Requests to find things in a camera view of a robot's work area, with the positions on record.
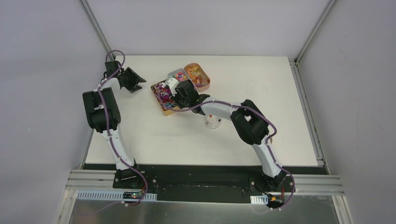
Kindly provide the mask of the yellow tin of lollipops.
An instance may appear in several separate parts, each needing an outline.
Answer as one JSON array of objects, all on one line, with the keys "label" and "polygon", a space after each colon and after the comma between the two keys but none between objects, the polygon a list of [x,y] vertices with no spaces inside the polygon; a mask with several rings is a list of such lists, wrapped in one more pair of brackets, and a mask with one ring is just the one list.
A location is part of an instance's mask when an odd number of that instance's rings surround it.
[{"label": "yellow tin of lollipops", "polygon": [[164,116],[170,116],[175,112],[175,110],[180,110],[179,106],[175,103],[175,101],[171,99],[171,90],[166,84],[166,80],[153,84],[150,88]]}]

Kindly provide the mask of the purple plastic scoop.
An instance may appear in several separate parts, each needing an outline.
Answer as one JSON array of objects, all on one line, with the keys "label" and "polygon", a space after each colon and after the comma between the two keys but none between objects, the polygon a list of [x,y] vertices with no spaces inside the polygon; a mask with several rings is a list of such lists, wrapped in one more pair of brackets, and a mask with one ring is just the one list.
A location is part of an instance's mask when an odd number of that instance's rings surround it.
[{"label": "purple plastic scoop", "polygon": [[161,101],[164,104],[170,103],[171,102],[170,97],[172,96],[170,88],[166,86],[165,87],[159,86],[158,90]]}]

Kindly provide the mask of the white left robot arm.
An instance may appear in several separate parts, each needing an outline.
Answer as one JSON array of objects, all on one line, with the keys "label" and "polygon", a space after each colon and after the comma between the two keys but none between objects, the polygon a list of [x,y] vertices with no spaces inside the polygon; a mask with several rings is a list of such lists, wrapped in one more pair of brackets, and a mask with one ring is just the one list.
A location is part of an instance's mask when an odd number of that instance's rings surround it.
[{"label": "white left robot arm", "polygon": [[115,182],[125,182],[132,189],[142,184],[135,158],[128,156],[127,147],[121,134],[121,113],[115,93],[126,89],[135,93],[142,89],[140,83],[146,80],[131,68],[123,68],[119,61],[105,63],[106,71],[97,89],[82,94],[88,125],[99,133],[107,143],[116,166]]}]

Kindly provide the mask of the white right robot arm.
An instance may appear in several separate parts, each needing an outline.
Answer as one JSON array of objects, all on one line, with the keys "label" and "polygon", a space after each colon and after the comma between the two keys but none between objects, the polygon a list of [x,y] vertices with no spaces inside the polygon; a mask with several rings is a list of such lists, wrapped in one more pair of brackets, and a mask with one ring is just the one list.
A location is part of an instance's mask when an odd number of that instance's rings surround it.
[{"label": "white right robot arm", "polygon": [[191,80],[182,82],[169,78],[160,83],[159,89],[168,89],[168,96],[179,107],[179,112],[192,111],[204,116],[213,115],[232,122],[241,140],[254,149],[262,166],[265,185],[271,191],[279,190],[287,175],[275,156],[270,139],[269,127],[277,133],[275,126],[261,113],[253,101],[231,103],[200,94]]}]

